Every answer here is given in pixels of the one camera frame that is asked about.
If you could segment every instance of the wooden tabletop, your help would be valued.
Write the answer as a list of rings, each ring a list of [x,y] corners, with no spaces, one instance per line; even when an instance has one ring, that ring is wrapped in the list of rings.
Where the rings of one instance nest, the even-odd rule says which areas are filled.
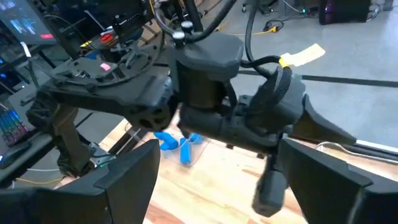
[[[125,133],[123,120],[100,146],[110,147]],[[166,131],[178,132],[175,125]],[[152,139],[150,133],[144,140]],[[255,153],[225,143],[209,140],[192,167],[161,158],[159,175],[144,223],[306,223],[290,189],[286,190],[283,209],[271,218],[256,214],[251,208],[256,183],[265,166]],[[333,149],[326,153],[348,163],[398,181],[398,167],[383,162],[354,157]]]

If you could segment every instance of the gray floor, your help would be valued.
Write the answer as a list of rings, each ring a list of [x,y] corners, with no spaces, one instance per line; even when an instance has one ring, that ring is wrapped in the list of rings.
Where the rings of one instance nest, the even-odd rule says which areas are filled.
[[[201,8],[206,9],[206,4],[204,3]],[[210,12],[210,16],[215,11],[217,8]],[[248,12],[245,14],[241,12],[241,2],[238,2],[226,18],[229,22],[222,32],[244,33],[248,15]],[[253,31],[260,32],[270,18],[272,17],[258,14]],[[205,20],[204,24],[208,24],[210,20],[212,18]],[[397,21],[398,10],[382,12],[377,18],[364,24],[321,26],[317,19],[287,21],[285,27],[276,34],[253,36],[252,52],[255,58],[271,54],[282,55],[287,52],[295,54],[317,43],[326,50],[326,54],[315,61],[294,68],[294,72],[327,77],[398,81]],[[165,71],[155,68],[150,72]],[[238,75],[232,81],[239,95],[254,94],[257,86],[263,82],[263,78],[249,75]],[[324,117],[357,138],[398,147],[397,90],[318,82],[305,82],[305,84],[315,109]],[[96,113],[79,128],[79,131],[90,141],[100,142],[120,120],[122,120],[120,116]],[[57,153],[53,151],[47,155],[35,168],[56,168]],[[28,172],[23,177],[46,181],[60,177],[60,174]],[[16,187],[28,185],[18,182]]]

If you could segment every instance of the white cable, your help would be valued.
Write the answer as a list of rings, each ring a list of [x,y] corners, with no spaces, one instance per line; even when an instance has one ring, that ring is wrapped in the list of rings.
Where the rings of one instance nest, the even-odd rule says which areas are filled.
[[[42,169],[28,169],[29,171],[37,171],[37,172],[54,172],[59,171],[59,169],[49,169],[49,170],[42,170]]]
[[[350,154],[352,156],[358,156],[358,157],[363,157],[363,158],[367,158],[367,159],[373,159],[373,160],[376,160],[376,161],[387,162],[387,163],[390,163],[390,164],[398,164],[398,161],[394,161],[392,159],[385,159],[385,158],[381,158],[381,157],[377,157],[377,156],[369,156],[369,155],[364,155],[364,154],[360,154],[360,153],[356,153],[356,152],[351,152],[351,151],[345,149],[343,146],[341,146],[341,144],[337,144],[337,143],[334,143],[334,142],[321,142],[320,144],[318,144],[315,147],[315,149],[319,150],[321,152],[325,152],[323,146],[326,145],[326,144],[329,144],[329,145],[332,145],[332,146],[336,146],[339,149],[341,149],[343,152],[345,152],[347,154]]]
[[[300,10],[298,10],[298,9],[294,8],[293,6],[291,6],[289,3],[286,2],[286,0],[284,0],[284,3],[285,3],[288,7],[290,7],[291,9],[293,9],[294,11],[296,11],[296,12],[298,12],[298,13],[301,13]]]

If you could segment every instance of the computer monitor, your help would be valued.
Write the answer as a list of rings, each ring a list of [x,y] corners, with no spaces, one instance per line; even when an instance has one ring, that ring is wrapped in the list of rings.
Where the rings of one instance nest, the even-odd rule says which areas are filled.
[[[52,45],[57,40],[29,0],[0,0],[0,20],[20,42]]]

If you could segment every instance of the red component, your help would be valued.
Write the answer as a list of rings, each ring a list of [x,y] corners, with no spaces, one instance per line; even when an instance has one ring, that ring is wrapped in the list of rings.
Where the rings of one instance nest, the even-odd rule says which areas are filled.
[[[112,41],[114,39],[112,34],[104,34],[101,36],[100,40],[101,43],[106,44],[109,43],[110,41]]]
[[[42,39],[52,39],[54,36],[52,34],[42,34],[40,35]]]

